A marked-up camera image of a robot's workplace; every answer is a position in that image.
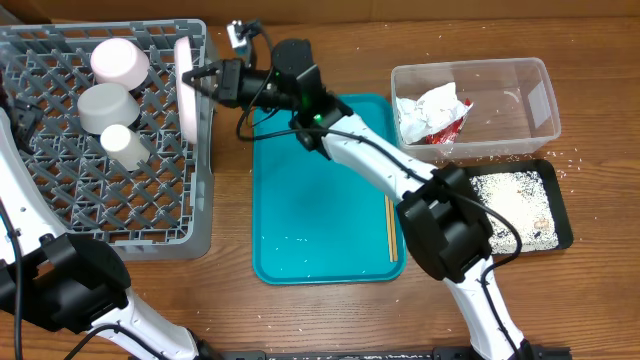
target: wooden tabletop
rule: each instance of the wooden tabletop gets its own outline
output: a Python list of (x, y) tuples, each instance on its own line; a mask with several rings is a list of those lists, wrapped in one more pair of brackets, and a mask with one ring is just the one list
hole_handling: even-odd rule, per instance
[[(567, 251), (523, 257), (499, 269), (497, 279), (512, 318), (531, 342), (570, 346), (575, 359), (631, 359), (640, 353), (638, 19), (297, 25), (268, 31), (274, 42), (310, 39), (323, 81), (337, 93), (389, 97), (391, 70), (404, 64), (542, 59), (562, 135), (536, 156), (547, 156), (568, 174), (560, 186), (575, 243)], [(224, 29), (211, 28), (210, 34), (221, 56), (231, 56)], [(238, 116), (221, 109), (214, 119), (211, 250), (196, 260), (127, 264), (145, 301), (218, 350), (355, 352), (469, 344), (449, 291), (411, 259), (387, 283), (261, 282), (251, 265), (252, 149), (235, 139)], [(569, 167), (569, 160), (580, 159), (580, 170)], [(2, 359), (13, 354), (12, 321), (0, 314)], [(62, 359), (80, 339), (66, 330), (52, 334), (24, 325), (27, 359)], [(126, 355), (94, 339), (78, 358)]]

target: teal tray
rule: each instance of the teal tray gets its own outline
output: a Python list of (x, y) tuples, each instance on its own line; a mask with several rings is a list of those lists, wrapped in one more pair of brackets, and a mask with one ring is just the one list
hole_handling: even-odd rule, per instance
[[(341, 99), (378, 135), (394, 142), (389, 103), (375, 94)], [(256, 110), (254, 122), (266, 116)], [(256, 135), (288, 128), (281, 111)], [(308, 152), (294, 135), (255, 143), (253, 268), (273, 285), (393, 280), (407, 262), (396, 221), (397, 261), (389, 254), (385, 196), (345, 166)]]

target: gray dish rack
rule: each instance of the gray dish rack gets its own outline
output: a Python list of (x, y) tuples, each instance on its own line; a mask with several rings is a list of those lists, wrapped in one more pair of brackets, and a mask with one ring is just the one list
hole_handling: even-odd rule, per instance
[[(194, 66), (218, 59), (200, 20), (0, 27), (9, 98), (45, 113), (30, 143), (35, 154), (23, 153), (24, 164), (70, 232), (108, 242), (123, 260), (196, 258), (211, 245), (214, 103), (197, 94), (198, 144), (187, 143), (180, 134), (173, 59), (175, 42), (184, 36)], [(137, 96), (137, 130), (152, 155), (132, 173), (106, 156), (78, 118), (78, 98), (94, 84), (91, 52), (111, 37), (132, 41), (151, 63), (151, 83)]]

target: crumpled tissue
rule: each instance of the crumpled tissue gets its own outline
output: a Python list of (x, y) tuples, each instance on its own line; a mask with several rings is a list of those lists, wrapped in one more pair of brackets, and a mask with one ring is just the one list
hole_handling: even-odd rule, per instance
[(467, 106), (456, 96), (456, 83), (450, 82), (427, 91), (418, 101), (397, 98), (400, 134), (406, 144), (433, 135), (465, 116), (473, 104)]

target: black container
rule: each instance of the black container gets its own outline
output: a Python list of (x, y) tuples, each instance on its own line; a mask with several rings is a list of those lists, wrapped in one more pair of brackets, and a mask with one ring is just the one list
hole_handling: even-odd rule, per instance
[(573, 232), (569, 224), (569, 216), (567, 209), (562, 200), (560, 192), (560, 184), (556, 177), (556, 171), (547, 160), (529, 160), (512, 163), (481, 165), (466, 167), (465, 171), (469, 177), (482, 176), (500, 173), (516, 173), (525, 171), (535, 171), (540, 174), (542, 186), (547, 193), (549, 199), (549, 208), (551, 216), (556, 226), (556, 234), (558, 234), (558, 247), (552, 250), (567, 249), (573, 244)]

